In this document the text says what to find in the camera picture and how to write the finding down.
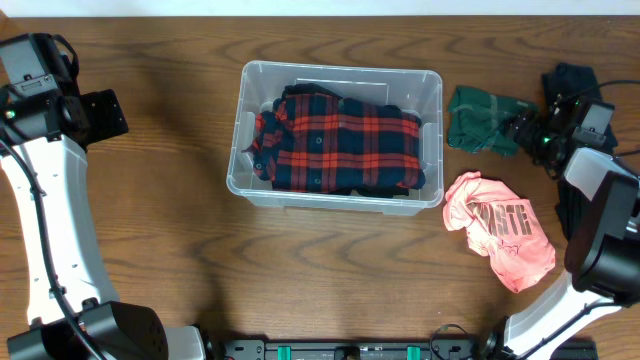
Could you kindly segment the navy garment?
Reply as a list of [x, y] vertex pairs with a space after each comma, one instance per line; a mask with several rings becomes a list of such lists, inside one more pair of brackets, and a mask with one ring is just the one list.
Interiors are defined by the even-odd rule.
[[549, 107], [548, 129], [556, 134], [565, 158], [577, 147], [587, 146], [611, 154], [618, 141], [610, 126], [615, 106], [605, 103], [591, 67], [560, 63], [542, 75]]

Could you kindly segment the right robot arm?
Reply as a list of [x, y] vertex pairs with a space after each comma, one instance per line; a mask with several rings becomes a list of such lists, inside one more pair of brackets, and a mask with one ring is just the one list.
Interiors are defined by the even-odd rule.
[[559, 96], [546, 121], [516, 118], [507, 136], [584, 195], [589, 205], [572, 232], [559, 278], [492, 333], [484, 359], [549, 359], [590, 323], [639, 301], [639, 176], [603, 152], [612, 105]]

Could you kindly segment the green garment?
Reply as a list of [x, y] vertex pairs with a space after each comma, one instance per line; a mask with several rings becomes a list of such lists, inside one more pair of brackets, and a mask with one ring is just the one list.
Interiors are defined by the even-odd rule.
[[447, 144], [468, 153], [491, 151], [513, 156], [519, 146], [505, 136], [509, 123], [538, 106], [518, 98], [491, 94], [484, 90], [458, 85], [449, 102], [451, 122]]

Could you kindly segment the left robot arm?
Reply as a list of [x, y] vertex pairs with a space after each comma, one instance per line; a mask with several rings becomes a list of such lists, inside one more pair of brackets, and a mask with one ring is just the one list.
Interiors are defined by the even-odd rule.
[[59, 35], [1, 44], [1, 167], [9, 179], [28, 261], [26, 332], [11, 358], [204, 359], [196, 326], [165, 327], [150, 308], [120, 300], [104, 265], [87, 193], [87, 149], [123, 135], [112, 90], [81, 93], [79, 59]]

